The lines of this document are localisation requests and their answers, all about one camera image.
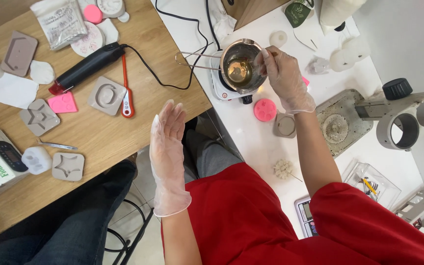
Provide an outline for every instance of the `clear plastic glove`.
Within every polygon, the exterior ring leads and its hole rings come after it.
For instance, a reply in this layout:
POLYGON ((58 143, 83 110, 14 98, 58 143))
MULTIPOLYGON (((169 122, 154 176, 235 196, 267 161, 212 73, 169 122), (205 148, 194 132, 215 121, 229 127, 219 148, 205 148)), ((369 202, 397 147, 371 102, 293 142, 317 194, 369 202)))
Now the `clear plastic glove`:
POLYGON ((184 187, 181 144, 186 112, 182 103, 173 106, 172 99, 166 102, 150 131, 150 161, 156 182, 154 214, 158 217, 177 214, 191 204, 191 195, 184 187))
POLYGON ((315 100, 307 92, 296 58, 270 46, 258 54, 254 65, 260 75, 268 75, 269 84, 281 99, 287 113, 315 110, 315 100))

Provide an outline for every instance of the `red sleeve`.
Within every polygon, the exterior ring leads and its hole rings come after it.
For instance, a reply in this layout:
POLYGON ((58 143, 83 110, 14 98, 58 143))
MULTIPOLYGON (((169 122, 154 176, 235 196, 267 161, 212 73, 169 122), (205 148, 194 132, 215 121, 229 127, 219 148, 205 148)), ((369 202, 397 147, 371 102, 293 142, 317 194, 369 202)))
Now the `red sleeve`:
POLYGON ((310 211, 320 236, 381 264, 424 264, 424 234, 348 184, 320 188, 310 211))

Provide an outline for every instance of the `white wall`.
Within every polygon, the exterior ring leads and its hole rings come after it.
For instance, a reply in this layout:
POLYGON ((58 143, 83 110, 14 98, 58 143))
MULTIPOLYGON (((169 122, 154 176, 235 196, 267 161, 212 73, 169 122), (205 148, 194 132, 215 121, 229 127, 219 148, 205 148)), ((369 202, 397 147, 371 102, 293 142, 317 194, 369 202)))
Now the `white wall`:
MULTIPOLYGON (((414 93, 424 92, 424 0, 368 0, 353 18, 382 83, 405 77, 414 93)), ((424 135, 412 153, 424 181, 424 135)))

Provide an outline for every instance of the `wooden table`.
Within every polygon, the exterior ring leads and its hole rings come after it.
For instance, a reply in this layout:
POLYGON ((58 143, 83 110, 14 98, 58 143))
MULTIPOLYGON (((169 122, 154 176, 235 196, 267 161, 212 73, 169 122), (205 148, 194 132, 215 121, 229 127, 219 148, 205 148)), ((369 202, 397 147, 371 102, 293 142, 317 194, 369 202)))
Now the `wooden table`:
MULTIPOLYGON (((130 21, 121 23, 118 19, 112 19, 121 36, 119 43, 136 48, 163 83, 185 87, 190 69, 174 61, 178 48, 152 3, 149 0, 124 1, 130 21)), ((50 63, 57 76, 82 60, 70 47, 50 51, 37 19, 28 11, 0 26, 0 61, 7 50, 13 30, 39 41, 34 59, 50 63)), ((78 147, 76 153, 81 153, 86 158, 83 179, 79 182, 62 181, 53 178, 51 171, 22 179, 0 195, 0 233, 148 145, 151 122, 166 100, 183 102, 188 111, 187 119, 211 107, 194 76, 188 90, 162 87, 131 49, 126 49, 126 52, 135 116, 127 119, 120 112, 114 117, 109 116, 86 103, 99 76, 103 75, 123 84, 121 60, 76 86, 73 93, 79 111, 59 114, 61 124, 45 133, 41 139, 78 147)), ((48 91, 49 87, 50 85, 41 85, 37 98, 50 98, 52 95, 48 91)), ((37 143, 36 137, 19 118, 20 110, 0 103, 0 129, 20 151, 24 151, 28 147, 37 146, 37 143)), ((51 155, 56 152, 70 152, 53 147, 46 149, 51 155)))

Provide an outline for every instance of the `yellow liquid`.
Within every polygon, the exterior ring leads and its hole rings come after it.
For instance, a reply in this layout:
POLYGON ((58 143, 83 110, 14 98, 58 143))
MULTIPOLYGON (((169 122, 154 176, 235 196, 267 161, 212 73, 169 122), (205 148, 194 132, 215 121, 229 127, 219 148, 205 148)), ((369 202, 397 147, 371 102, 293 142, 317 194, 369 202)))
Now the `yellow liquid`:
POLYGON ((232 85, 245 86, 251 81, 253 67, 247 58, 238 57, 228 62, 225 73, 232 85))

